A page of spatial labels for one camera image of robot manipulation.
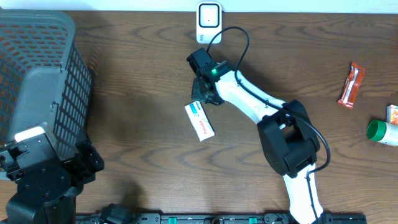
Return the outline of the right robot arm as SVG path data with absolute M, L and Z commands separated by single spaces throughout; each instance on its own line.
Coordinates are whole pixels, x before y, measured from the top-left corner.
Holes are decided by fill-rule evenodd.
M 267 162 L 284 179 L 292 217 L 298 223 L 320 223 L 323 208 L 314 180 L 320 143 L 303 104 L 268 95 L 203 48 L 187 62 L 196 75 L 192 99 L 213 105 L 228 102 L 248 116 L 257 126 Z

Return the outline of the orange tissue pack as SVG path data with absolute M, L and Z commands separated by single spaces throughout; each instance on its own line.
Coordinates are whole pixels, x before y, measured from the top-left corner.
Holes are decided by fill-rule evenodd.
M 396 105 L 387 106 L 386 121 L 388 123 L 398 125 L 398 106 L 396 106 Z

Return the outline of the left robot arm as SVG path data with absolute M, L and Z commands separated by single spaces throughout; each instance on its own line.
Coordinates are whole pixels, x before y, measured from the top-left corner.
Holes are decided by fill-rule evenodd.
M 104 160 L 85 131 L 73 150 L 62 160 L 45 133 L 1 148 L 1 169 L 17 185 L 3 223 L 75 223 L 76 197 L 104 169 Z

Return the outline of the white Panadol box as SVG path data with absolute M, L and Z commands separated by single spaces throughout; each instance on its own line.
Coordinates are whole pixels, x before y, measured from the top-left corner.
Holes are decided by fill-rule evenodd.
M 215 135 L 213 128 L 199 101 L 194 101 L 185 106 L 189 120 L 200 141 L 206 140 Z

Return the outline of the green lid white bottle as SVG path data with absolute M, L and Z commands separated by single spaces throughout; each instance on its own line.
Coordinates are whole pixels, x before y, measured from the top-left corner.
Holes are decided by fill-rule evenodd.
M 366 131 L 367 138 L 386 144 L 397 146 L 397 125 L 380 120 L 372 120 Z

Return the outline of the red Top chocolate bar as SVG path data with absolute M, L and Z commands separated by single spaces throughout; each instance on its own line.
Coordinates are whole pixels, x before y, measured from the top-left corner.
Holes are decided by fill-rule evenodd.
M 346 78 L 341 98 L 337 101 L 338 104 L 353 109 L 365 72 L 365 68 L 355 62 L 351 63 L 351 71 Z

